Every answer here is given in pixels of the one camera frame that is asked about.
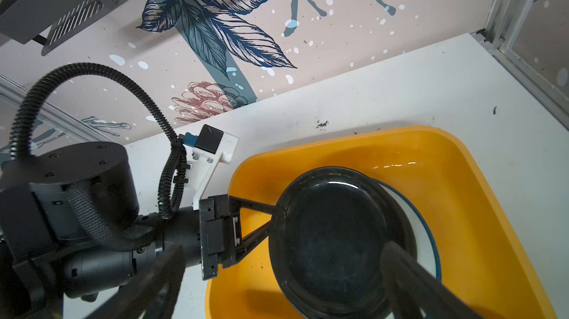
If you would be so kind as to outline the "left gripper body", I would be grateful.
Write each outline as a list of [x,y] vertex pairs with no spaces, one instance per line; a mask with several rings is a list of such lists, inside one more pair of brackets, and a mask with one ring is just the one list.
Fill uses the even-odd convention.
[[242,233],[240,208],[228,194],[202,199],[199,202],[199,234],[202,279],[210,280],[223,269],[238,264],[238,248]]

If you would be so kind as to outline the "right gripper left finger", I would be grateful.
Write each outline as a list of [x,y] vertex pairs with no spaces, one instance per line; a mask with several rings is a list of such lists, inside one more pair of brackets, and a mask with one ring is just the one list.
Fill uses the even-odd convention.
[[88,317],[171,318],[184,272],[182,247],[173,246]]

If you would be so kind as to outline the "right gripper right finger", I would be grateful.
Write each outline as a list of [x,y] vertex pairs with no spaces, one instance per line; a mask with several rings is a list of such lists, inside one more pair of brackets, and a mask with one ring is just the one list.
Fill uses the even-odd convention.
[[479,317],[394,242],[385,244],[380,268],[395,318]]

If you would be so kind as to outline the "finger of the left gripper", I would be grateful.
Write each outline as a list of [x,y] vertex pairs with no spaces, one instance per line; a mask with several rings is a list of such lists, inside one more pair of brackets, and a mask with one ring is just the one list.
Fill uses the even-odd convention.
[[278,207],[234,196],[229,197],[229,204],[232,237],[228,265],[234,266],[271,234],[278,218]]

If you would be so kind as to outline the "white plate black rim back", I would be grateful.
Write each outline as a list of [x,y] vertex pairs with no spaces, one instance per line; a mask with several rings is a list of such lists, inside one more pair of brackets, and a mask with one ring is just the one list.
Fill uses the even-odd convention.
[[423,266],[438,281],[442,280],[442,266],[434,240],[432,231],[430,230],[425,219],[413,203],[410,202],[401,192],[382,181],[376,181],[390,196],[392,196],[398,205],[401,206],[407,219],[410,221],[413,230],[413,236],[416,241],[417,262]]

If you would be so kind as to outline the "yellow plastic bin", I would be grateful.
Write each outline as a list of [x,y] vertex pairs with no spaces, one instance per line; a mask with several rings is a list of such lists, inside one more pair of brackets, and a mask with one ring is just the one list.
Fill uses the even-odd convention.
[[414,126],[280,146],[242,162],[229,193],[274,205],[296,178],[325,166],[361,172],[410,200],[437,244],[440,282],[481,317],[555,317],[480,168],[465,145],[447,132]]

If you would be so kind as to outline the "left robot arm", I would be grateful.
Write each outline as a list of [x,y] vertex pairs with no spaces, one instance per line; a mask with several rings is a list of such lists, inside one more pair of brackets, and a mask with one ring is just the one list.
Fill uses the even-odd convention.
[[[33,126],[47,98],[64,82],[105,77],[126,88],[151,113],[170,142],[158,185],[158,210],[141,215],[126,149],[88,142],[35,156]],[[174,132],[133,80],[97,63],[72,63],[41,78],[26,94],[10,131],[10,161],[1,176],[1,316],[61,318],[63,299],[95,301],[118,292],[95,318],[170,318],[186,268],[205,280],[238,264],[272,224],[241,233],[240,211],[275,215],[275,206],[227,194],[181,207],[188,182],[187,146],[221,159],[227,135],[204,127],[198,137]]]

